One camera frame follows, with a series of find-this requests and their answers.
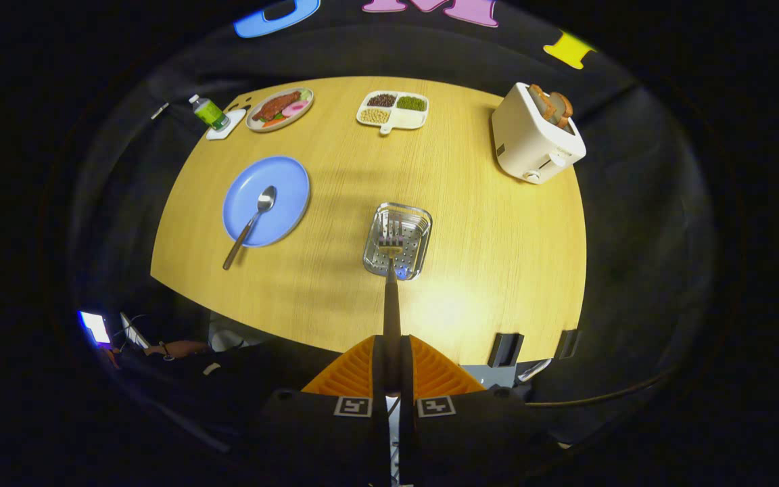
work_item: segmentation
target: stainless steel tray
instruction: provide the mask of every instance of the stainless steel tray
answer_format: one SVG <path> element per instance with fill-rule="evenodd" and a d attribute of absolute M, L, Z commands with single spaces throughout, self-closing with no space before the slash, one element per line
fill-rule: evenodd
<path fill-rule="evenodd" d="M 368 272 L 386 277 L 390 260 L 378 249 L 377 238 L 384 231 L 382 227 L 390 218 L 402 223 L 404 239 L 402 253 L 396 256 L 396 275 L 399 280 L 410 281 L 423 272 L 426 250 L 429 249 L 432 216 L 426 210 L 398 203 L 383 203 L 378 206 L 374 219 L 371 220 L 365 250 L 362 252 L 362 265 L 368 269 Z"/>

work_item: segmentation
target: wooden table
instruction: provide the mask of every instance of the wooden table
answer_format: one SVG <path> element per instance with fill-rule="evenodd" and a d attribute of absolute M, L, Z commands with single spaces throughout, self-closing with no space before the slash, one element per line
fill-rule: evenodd
<path fill-rule="evenodd" d="M 553 357 L 562 330 L 578 324 L 584 293 L 574 170 L 544 185 L 506 175 L 489 123 L 501 97 L 435 81 L 305 80 L 244 93 L 230 107 L 297 86 L 314 91 L 315 105 L 290 126 L 255 133 L 243 121 L 224 141 L 197 143 L 164 207 L 152 277 L 241 323 L 343 352 L 383 327 L 384 280 L 362 267 L 374 211 L 408 204 L 431 213 L 433 233 L 423 274 L 399 284 L 403 335 L 461 364 L 486 363 L 497 332 L 525 336 L 519 361 Z M 384 137 L 357 123 L 362 98 L 378 89 L 427 96 L 425 126 Z M 229 185 L 273 155 L 306 167 L 309 207 L 287 237 L 239 252 L 224 271 Z"/>

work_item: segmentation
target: white plate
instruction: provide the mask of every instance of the white plate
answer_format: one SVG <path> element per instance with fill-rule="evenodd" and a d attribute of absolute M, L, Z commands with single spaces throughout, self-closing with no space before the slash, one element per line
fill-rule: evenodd
<path fill-rule="evenodd" d="M 396 97 L 396 101 L 393 102 L 392 107 L 369 107 L 368 106 L 369 99 L 372 99 L 374 96 L 378 96 L 378 95 L 393 95 Z M 402 96 L 411 96 L 413 98 L 422 99 L 424 102 L 426 102 L 426 110 L 424 112 L 421 112 L 419 110 L 408 110 L 407 108 L 396 107 L 399 98 L 402 98 Z M 429 99 L 427 99 L 425 96 L 417 95 L 417 93 L 407 93 L 403 91 L 390 91 L 390 90 L 373 91 L 368 95 L 365 95 L 365 98 L 362 100 L 362 104 L 359 105 L 359 109 L 356 111 L 356 121 L 358 121 L 361 124 L 371 124 L 371 126 L 381 127 L 380 130 L 381 135 L 387 135 L 388 133 L 390 133 L 392 129 L 408 129 L 408 130 L 419 129 L 421 126 L 423 126 L 426 123 L 426 119 L 429 117 L 430 107 L 431 107 L 431 102 L 429 102 Z M 389 112 L 390 114 L 389 120 L 387 120 L 386 123 L 383 124 L 367 122 L 363 120 L 361 116 L 362 112 L 368 110 L 369 108 L 377 108 L 378 110 Z"/>
<path fill-rule="evenodd" d="M 309 95 L 311 95 L 311 98 L 308 100 L 308 105 L 306 105 L 305 108 L 302 108 L 299 112 L 294 114 L 292 117 L 287 117 L 287 119 L 282 120 L 279 123 L 272 124 L 268 127 L 263 127 L 263 122 L 260 120 L 252 120 L 251 117 L 254 117 L 257 113 L 260 113 L 260 109 L 263 108 L 263 105 L 270 101 L 270 99 L 277 98 L 278 96 L 282 95 L 290 95 L 290 93 L 293 93 L 294 91 L 307 91 Z M 307 89 L 307 87 L 292 87 L 291 89 L 286 89 L 284 91 L 279 91 L 278 93 L 275 93 L 272 96 L 266 97 L 266 99 L 263 99 L 260 103 L 254 106 L 254 108 L 251 109 L 250 112 L 248 112 L 248 115 L 245 117 L 245 124 L 246 126 L 254 130 L 254 132 L 272 132 L 273 130 L 283 129 L 283 127 L 288 126 L 288 124 L 293 123 L 295 120 L 299 119 L 302 115 L 306 114 L 307 111 L 312 109 L 312 105 L 314 105 L 314 92 L 310 89 Z"/>

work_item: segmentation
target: pink letter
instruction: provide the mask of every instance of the pink letter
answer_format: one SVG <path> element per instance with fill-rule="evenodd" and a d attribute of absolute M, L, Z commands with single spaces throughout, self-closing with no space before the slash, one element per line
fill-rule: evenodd
<path fill-rule="evenodd" d="M 494 9 L 495 0 L 455 0 L 452 7 L 445 9 L 444 13 L 451 18 L 472 22 L 472 24 L 498 27 L 498 23 L 492 18 Z"/>
<path fill-rule="evenodd" d="M 431 12 L 437 9 L 441 3 L 446 2 L 446 0 L 410 0 L 410 2 L 423 12 Z"/>
<path fill-rule="evenodd" d="M 408 6 L 399 2 L 399 0 L 371 0 L 371 3 L 368 5 L 362 6 L 362 10 L 372 13 L 401 12 L 403 9 L 407 8 Z"/>

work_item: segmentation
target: metal fork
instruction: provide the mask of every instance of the metal fork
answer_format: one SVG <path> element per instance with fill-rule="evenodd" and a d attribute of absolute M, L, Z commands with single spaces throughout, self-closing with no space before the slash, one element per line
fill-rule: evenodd
<path fill-rule="evenodd" d="M 396 256 L 402 253 L 403 247 L 402 222 L 389 214 L 381 214 L 381 235 L 377 238 L 377 249 L 389 260 L 387 274 L 395 274 Z"/>
<path fill-rule="evenodd" d="M 402 252 L 402 222 L 381 214 L 381 234 L 377 247 L 387 256 L 387 283 L 383 287 L 383 339 L 386 354 L 383 357 L 384 389 L 389 395 L 401 391 L 401 340 L 402 317 L 398 306 L 398 281 L 396 281 L 396 255 Z"/>

